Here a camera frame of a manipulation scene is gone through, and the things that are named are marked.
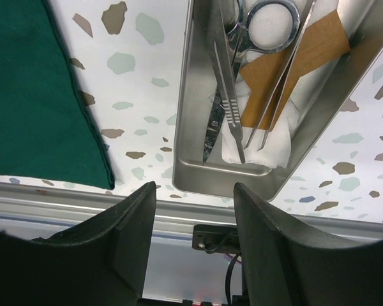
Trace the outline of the silver tweezers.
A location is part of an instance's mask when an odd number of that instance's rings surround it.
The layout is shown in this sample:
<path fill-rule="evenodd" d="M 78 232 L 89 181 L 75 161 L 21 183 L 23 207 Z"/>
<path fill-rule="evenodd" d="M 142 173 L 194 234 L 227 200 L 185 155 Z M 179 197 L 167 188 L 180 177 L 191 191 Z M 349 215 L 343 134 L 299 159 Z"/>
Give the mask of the silver tweezers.
<path fill-rule="evenodd" d="M 253 137 L 255 136 L 255 133 L 257 132 L 258 128 L 263 123 L 265 116 L 267 115 L 267 112 L 270 110 L 271 118 L 267 122 L 267 126 L 264 130 L 264 134 L 262 137 L 262 142 L 260 144 L 260 147 L 257 150 L 258 151 L 262 150 L 266 145 L 268 134 L 272 126 L 276 122 L 276 114 L 278 113 L 278 109 L 282 101 L 283 93 L 285 91 L 285 87 L 287 84 L 288 77 L 290 75 L 290 71 L 291 71 L 294 59 L 296 58 L 298 48 L 303 39 L 304 33 L 306 31 L 306 27 L 311 19 L 311 15 L 314 11 L 316 3 L 317 3 L 317 0 L 312 0 L 312 1 L 308 0 L 304 6 L 304 10 L 299 19 L 298 32 L 293 42 L 287 48 L 287 54 L 284 56 L 283 62 L 280 64 L 280 67 L 278 68 L 278 71 L 276 72 L 274 76 L 274 80 L 271 83 L 271 87 L 268 91 L 266 103 L 264 108 L 262 109 L 260 118 L 257 121 L 256 126 L 252 128 L 250 136 L 248 137 L 248 140 L 245 146 L 246 149 L 250 146 L 253 140 Z"/>

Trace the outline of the rectangular metal tray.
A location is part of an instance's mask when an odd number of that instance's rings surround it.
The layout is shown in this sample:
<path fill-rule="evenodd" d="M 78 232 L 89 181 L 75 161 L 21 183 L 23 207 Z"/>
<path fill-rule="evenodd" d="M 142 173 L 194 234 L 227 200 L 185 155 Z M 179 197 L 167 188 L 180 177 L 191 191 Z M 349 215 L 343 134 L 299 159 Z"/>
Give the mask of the rectangular metal tray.
<path fill-rule="evenodd" d="M 176 136 L 173 185 L 182 191 L 231 197 L 234 184 L 245 184 L 266 200 L 273 199 L 332 123 L 342 104 L 383 51 L 383 1 L 340 1 L 339 18 L 350 37 L 350 52 L 302 77 L 293 101 L 301 114 L 286 168 L 271 170 L 254 164 L 228 164 L 217 143 L 203 162 L 204 136 L 216 89 L 204 35 L 194 23 L 190 1 Z"/>

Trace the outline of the silver scalpel handle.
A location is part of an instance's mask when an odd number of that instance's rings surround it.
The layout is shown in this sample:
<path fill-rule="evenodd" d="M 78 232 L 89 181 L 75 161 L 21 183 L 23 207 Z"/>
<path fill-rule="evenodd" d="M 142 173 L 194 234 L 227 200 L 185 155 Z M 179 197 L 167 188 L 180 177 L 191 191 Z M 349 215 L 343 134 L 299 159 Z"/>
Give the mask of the silver scalpel handle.
<path fill-rule="evenodd" d="M 229 53 L 227 51 L 227 44 L 217 38 L 214 39 L 213 45 L 214 54 L 220 73 L 221 89 L 224 92 L 222 103 L 225 109 L 226 120 L 229 125 L 230 133 L 235 139 L 240 162 L 241 164 L 245 164 L 246 159 L 242 144 L 243 131 L 235 90 L 235 77 L 232 65 L 230 63 Z"/>

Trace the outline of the white gauze pad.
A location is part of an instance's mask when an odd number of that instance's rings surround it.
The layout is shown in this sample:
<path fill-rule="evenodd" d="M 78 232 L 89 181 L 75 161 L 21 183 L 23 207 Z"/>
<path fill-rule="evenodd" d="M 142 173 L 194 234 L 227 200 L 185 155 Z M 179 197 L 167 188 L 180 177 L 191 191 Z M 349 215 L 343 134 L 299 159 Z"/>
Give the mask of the white gauze pad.
<path fill-rule="evenodd" d="M 254 15 L 266 6 L 282 6 L 290 14 L 292 26 L 290 34 L 277 47 L 265 49 L 251 39 L 249 30 Z M 280 54 L 294 41 L 299 29 L 299 10 L 294 1 L 257 1 L 247 6 L 244 1 L 237 2 L 239 16 L 234 28 L 227 33 L 232 52 L 234 70 L 233 106 L 228 106 L 219 93 L 214 95 L 204 141 L 203 160 L 207 161 L 217 138 L 222 137 L 222 159 L 226 163 L 251 163 L 275 169 L 286 167 L 291 151 L 291 134 L 297 128 L 299 111 L 292 100 L 282 109 L 282 119 L 273 130 L 268 128 L 250 131 L 241 125 L 241 111 L 247 110 L 248 100 L 254 91 L 241 76 L 240 69 L 253 62 L 249 53 L 257 53 L 259 59 L 267 54 Z"/>

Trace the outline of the tan adhesive bandage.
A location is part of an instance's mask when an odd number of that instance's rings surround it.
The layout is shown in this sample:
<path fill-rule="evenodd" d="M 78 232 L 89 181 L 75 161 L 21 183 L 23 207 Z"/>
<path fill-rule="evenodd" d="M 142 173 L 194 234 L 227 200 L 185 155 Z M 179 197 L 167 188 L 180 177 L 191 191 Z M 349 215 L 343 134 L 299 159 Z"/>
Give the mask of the tan adhesive bandage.
<path fill-rule="evenodd" d="M 286 89 L 292 90 L 301 77 L 348 51 L 350 46 L 347 34 L 337 11 L 332 11 L 307 28 Z M 240 71 L 242 80 L 237 82 L 237 95 L 248 96 L 253 89 L 266 89 L 286 53 L 284 50 L 275 54 L 264 54 L 249 61 Z"/>
<path fill-rule="evenodd" d="M 256 126 L 266 105 L 267 95 L 271 90 L 274 76 L 284 57 L 284 51 L 276 54 L 264 54 L 241 68 L 240 75 L 251 90 L 248 104 L 245 106 L 242 115 L 244 127 L 253 128 Z M 287 124 L 289 131 L 292 133 L 297 128 L 299 111 L 295 108 L 293 102 L 289 101 L 289 98 L 301 76 L 300 70 L 298 65 L 295 65 L 291 70 L 283 93 L 282 104 L 279 106 L 276 115 L 278 121 L 273 125 L 273 129 Z"/>

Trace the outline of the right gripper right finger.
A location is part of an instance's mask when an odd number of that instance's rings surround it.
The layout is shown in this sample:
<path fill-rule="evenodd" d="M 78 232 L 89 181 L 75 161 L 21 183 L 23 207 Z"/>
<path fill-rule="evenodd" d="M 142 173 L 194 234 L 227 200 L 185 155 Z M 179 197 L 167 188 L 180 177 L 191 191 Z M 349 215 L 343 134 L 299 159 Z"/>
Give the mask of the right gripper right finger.
<path fill-rule="evenodd" d="M 234 186 L 251 305 L 383 305 L 383 240 L 322 231 Z"/>

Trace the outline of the dark green surgical cloth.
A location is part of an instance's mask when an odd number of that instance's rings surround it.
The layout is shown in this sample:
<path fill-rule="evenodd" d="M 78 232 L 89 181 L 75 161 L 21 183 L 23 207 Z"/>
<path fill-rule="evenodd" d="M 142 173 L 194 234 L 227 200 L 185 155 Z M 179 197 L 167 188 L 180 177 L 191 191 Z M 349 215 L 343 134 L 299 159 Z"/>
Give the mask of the dark green surgical cloth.
<path fill-rule="evenodd" d="M 48 1 L 0 1 L 0 175 L 115 186 Z"/>

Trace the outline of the silver surgical scissors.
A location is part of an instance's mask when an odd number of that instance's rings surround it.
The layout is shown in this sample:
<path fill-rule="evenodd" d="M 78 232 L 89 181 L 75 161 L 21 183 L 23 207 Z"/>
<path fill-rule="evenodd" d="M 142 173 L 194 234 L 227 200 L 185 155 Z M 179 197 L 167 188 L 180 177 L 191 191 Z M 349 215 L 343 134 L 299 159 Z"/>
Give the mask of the silver surgical scissors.
<path fill-rule="evenodd" d="M 216 79 L 216 91 L 214 95 L 219 93 L 221 97 L 223 97 L 224 92 L 221 89 L 220 73 L 214 54 L 213 41 L 219 38 L 220 41 L 227 44 L 227 51 L 232 65 L 232 52 L 229 47 L 227 33 L 234 28 L 238 20 L 239 10 L 237 2 L 238 1 L 205 1 L 202 3 L 200 13 L 195 16 L 195 20 L 200 22 L 200 26 L 205 34 L 206 48 L 213 66 Z M 247 6 L 251 6 L 257 1 L 244 2 Z M 259 10 L 254 15 L 250 25 L 251 29 L 249 30 L 249 34 L 251 39 L 255 40 L 259 47 L 270 49 L 277 47 L 288 38 L 292 26 L 292 19 L 284 7 L 271 5 Z"/>

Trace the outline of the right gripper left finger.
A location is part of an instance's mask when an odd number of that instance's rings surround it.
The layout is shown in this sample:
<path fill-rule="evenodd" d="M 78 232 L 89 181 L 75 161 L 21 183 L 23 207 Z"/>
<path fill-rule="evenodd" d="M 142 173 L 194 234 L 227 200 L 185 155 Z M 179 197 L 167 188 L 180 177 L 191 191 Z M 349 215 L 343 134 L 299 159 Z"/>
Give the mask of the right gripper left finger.
<path fill-rule="evenodd" d="M 0 231 L 0 305 L 135 305 L 156 213 L 156 184 L 49 238 Z"/>

